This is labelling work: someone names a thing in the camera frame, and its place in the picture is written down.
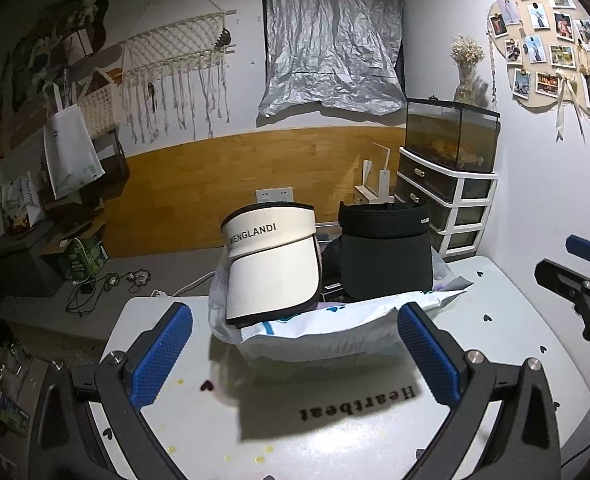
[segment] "metal bolt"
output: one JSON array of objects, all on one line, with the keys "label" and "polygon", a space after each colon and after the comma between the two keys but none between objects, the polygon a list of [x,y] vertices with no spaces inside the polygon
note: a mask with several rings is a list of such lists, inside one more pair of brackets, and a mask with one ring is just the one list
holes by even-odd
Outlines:
[{"label": "metal bolt", "polygon": [[106,356],[108,364],[118,365],[124,360],[124,352],[121,350],[113,350]]},{"label": "metal bolt", "polygon": [[485,359],[484,354],[482,354],[479,350],[469,350],[466,353],[466,357],[470,362],[472,362],[473,365],[479,364]]},{"label": "metal bolt", "polygon": [[541,370],[541,361],[536,357],[531,357],[528,359],[528,368],[535,372]]}]

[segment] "glass vase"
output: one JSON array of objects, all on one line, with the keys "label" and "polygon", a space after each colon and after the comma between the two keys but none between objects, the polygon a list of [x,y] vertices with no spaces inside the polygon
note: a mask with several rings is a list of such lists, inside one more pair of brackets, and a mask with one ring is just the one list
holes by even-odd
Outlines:
[{"label": "glass vase", "polygon": [[459,85],[455,90],[453,101],[475,106],[475,90],[473,81],[477,75],[477,65],[457,64],[459,70]]}]

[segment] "white ribbon bow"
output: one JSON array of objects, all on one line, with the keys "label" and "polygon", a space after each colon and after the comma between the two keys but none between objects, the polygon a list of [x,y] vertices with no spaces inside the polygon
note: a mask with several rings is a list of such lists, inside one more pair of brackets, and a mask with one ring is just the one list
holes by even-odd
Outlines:
[{"label": "white ribbon bow", "polygon": [[572,81],[574,81],[574,76],[572,80],[560,69],[555,71],[555,75],[557,78],[561,79],[559,94],[557,97],[557,138],[555,142],[558,140],[564,140],[564,88],[568,87],[568,91],[571,95],[572,106],[574,106],[575,113],[577,113],[577,122],[579,123],[579,131],[582,133],[582,139],[584,142],[586,141],[586,137],[584,136],[584,128],[582,127],[582,109],[577,104],[577,96],[575,95],[574,90],[572,89]]}]

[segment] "blue gripper pad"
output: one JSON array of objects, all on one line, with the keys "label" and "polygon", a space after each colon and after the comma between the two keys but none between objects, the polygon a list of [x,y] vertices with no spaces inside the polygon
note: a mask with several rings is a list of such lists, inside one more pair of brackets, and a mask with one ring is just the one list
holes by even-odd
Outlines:
[{"label": "blue gripper pad", "polygon": [[397,331],[435,400],[451,408],[456,406],[461,400],[459,373],[409,304],[399,309]]},{"label": "blue gripper pad", "polygon": [[130,402],[139,411],[155,402],[192,333],[192,313],[182,304],[133,370]]},{"label": "blue gripper pad", "polygon": [[590,240],[576,235],[570,235],[566,238],[566,251],[579,256],[582,260],[590,262]]}]

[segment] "silver foil curtain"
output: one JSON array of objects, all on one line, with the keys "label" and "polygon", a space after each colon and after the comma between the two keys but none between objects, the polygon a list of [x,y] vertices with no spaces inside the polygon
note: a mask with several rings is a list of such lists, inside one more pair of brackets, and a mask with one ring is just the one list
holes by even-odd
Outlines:
[{"label": "silver foil curtain", "polygon": [[266,0],[267,87],[259,107],[384,115],[404,106],[395,73],[402,0]]}]

